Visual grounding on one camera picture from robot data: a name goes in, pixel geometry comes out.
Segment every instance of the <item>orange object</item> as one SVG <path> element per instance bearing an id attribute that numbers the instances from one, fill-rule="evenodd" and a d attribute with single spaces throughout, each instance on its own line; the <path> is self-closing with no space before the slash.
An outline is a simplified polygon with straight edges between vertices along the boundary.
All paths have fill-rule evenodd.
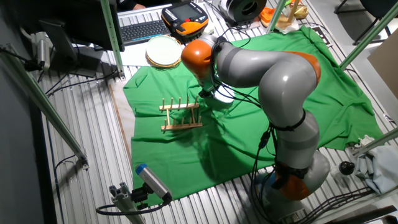
<path id="1" fill-rule="evenodd" d="M 264 22 L 271 21 L 272 16 L 274 15 L 274 12 L 275 12 L 275 9 L 270 9 L 268 7 L 265 7 L 260 13 L 261 20 Z"/>
<path id="2" fill-rule="evenodd" d="M 313 69 L 315 70 L 315 73 L 317 74 L 317 84 L 318 84 L 321 79 L 321 66 L 319 65 L 318 59 L 313 55 L 303 53 L 303 52 L 291 52 L 291 51 L 287 51 L 287 52 L 299 55 L 299 56 L 305 58 L 308 62 L 310 62 Z"/>
<path id="3" fill-rule="evenodd" d="M 204 28 L 205 26 L 207 26 L 207 23 L 209 23 L 209 19 L 205 20 L 202 23 L 184 22 L 183 24 L 181 24 L 181 27 L 183 27 L 185 29 L 185 31 L 180 32 L 179 30 L 177 30 L 177 32 L 181 35 L 194 34 L 194 33 L 198 32 L 199 30 L 201 30 L 202 28 Z"/>
<path id="4" fill-rule="evenodd" d="M 276 172 L 275 177 L 279 179 L 280 175 Z M 279 189 L 279 192 L 285 198 L 295 201 L 303 200 L 311 194 L 303 180 L 294 175 L 288 177 L 286 184 Z"/>
<path id="5" fill-rule="evenodd" d="M 182 63 L 198 78 L 210 74 L 211 47 L 202 40 L 190 42 L 181 53 Z"/>

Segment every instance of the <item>screen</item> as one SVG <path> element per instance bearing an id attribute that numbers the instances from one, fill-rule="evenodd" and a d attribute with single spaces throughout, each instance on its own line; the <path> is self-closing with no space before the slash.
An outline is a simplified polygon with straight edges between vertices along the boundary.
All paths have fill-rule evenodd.
<path id="1" fill-rule="evenodd" d="M 199 13 L 194 10 L 192 7 L 189 5 L 183 5 L 181 7 L 176 7 L 174 9 L 171 9 L 172 13 L 175 15 L 175 17 L 179 19 L 188 19 L 190 17 L 195 17 L 199 16 Z"/>

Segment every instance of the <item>keyboard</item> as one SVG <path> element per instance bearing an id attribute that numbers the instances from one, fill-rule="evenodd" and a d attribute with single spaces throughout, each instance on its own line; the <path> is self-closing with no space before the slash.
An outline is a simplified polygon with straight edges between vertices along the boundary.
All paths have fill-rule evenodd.
<path id="1" fill-rule="evenodd" d="M 163 20 L 143 22 L 121 27 L 124 45 L 140 44 L 158 35 L 169 35 Z"/>

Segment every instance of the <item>computer monitor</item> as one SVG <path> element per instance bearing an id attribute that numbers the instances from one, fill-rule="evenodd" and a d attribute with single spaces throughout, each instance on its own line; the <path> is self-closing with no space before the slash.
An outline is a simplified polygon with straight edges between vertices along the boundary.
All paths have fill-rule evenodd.
<path id="1" fill-rule="evenodd" d="M 124 51 L 116 1 L 109 0 L 109 6 L 119 50 Z M 53 58 L 50 68 L 70 72 L 76 65 L 90 69 L 98 66 L 102 52 L 76 49 L 72 42 L 93 43 L 112 50 L 100 0 L 14 0 L 14 9 L 20 26 L 26 32 L 47 33 L 58 56 Z"/>

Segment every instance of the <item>black knob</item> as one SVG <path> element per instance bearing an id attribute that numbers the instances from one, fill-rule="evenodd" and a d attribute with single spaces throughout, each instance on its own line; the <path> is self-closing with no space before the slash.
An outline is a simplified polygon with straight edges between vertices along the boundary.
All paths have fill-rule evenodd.
<path id="1" fill-rule="evenodd" d="M 355 164 L 344 161 L 338 166 L 338 169 L 343 175 L 351 175 L 354 172 Z"/>

